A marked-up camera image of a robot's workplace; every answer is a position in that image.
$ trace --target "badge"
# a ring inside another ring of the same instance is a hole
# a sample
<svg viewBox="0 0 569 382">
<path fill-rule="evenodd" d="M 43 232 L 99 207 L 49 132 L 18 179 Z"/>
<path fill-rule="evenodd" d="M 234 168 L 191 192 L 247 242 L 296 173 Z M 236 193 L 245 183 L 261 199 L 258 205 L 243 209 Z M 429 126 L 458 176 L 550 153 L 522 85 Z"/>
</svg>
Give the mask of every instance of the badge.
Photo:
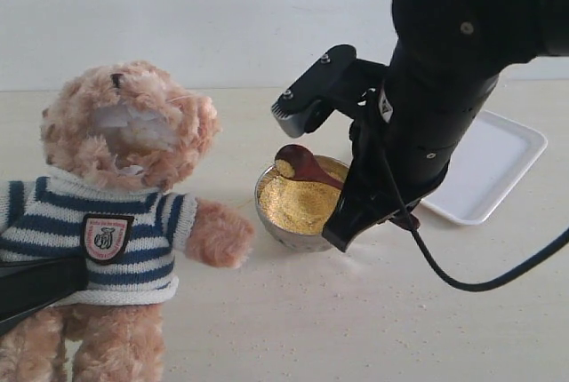
<svg viewBox="0 0 569 382">
<path fill-rule="evenodd" d="M 85 215 L 81 247 L 87 257 L 101 265 L 119 259 L 130 240 L 133 216 Z"/>
</svg>

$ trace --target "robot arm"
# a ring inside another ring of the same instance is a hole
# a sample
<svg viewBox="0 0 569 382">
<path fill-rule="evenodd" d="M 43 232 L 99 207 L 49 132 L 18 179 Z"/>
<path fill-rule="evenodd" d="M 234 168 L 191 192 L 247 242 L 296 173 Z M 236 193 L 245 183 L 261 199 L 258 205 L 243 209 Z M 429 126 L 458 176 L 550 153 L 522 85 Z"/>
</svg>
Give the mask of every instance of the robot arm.
<svg viewBox="0 0 569 382">
<path fill-rule="evenodd" d="M 567 9 L 569 0 L 392 0 L 388 66 L 340 45 L 306 71 L 272 107 L 282 129 L 313 132 L 333 110 L 354 120 L 349 175 L 323 236 L 346 251 L 432 193 L 501 71 L 569 55 Z"/>
</svg>

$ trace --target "wooden spoon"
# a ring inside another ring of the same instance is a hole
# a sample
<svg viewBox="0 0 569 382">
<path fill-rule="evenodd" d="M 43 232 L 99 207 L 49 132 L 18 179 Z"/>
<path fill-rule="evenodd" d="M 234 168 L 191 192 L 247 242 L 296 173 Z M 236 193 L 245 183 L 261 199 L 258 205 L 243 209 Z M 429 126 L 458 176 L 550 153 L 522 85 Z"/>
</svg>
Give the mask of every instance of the wooden spoon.
<svg viewBox="0 0 569 382">
<path fill-rule="evenodd" d="M 322 169 L 310 150 L 301 145 L 290 144 L 279 149 L 275 155 L 275 167 L 283 178 L 289 180 L 319 182 L 339 190 L 344 187 L 343 182 L 333 178 Z M 421 225 L 420 221 L 413 215 L 411 219 L 415 229 L 418 229 Z M 390 222 L 407 231 L 411 230 L 405 217 L 393 218 Z"/>
</svg>

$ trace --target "white tray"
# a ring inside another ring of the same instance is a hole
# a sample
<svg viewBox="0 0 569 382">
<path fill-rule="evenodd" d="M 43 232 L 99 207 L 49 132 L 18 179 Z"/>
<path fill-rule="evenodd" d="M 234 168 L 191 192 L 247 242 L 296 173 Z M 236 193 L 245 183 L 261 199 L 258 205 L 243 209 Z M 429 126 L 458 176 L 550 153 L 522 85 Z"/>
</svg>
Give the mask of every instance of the white tray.
<svg viewBox="0 0 569 382">
<path fill-rule="evenodd" d="M 454 151 L 445 181 L 421 203 L 454 223 L 481 224 L 547 145 L 538 131 L 483 110 Z"/>
</svg>

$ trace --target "blue and white striped shirt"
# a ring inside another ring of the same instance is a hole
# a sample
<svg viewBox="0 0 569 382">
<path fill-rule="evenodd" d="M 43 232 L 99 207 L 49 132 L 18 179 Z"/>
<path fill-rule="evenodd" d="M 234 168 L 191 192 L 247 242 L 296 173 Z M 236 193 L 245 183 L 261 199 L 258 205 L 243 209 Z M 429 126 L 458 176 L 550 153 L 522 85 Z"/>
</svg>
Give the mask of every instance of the blue and white striped shirt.
<svg viewBox="0 0 569 382">
<path fill-rule="evenodd" d="M 56 305 L 142 305 L 174 296 L 179 282 L 174 251 L 186 248 L 196 216 L 193 195 L 164 194 L 157 188 L 110 192 L 54 167 L 49 174 L 31 182 L 0 183 L 0 260 L 85 256 L 85 215 L 132 217 L 122 256 L 107 265 L 87 259 L 87 290 Z"/>
</svg>

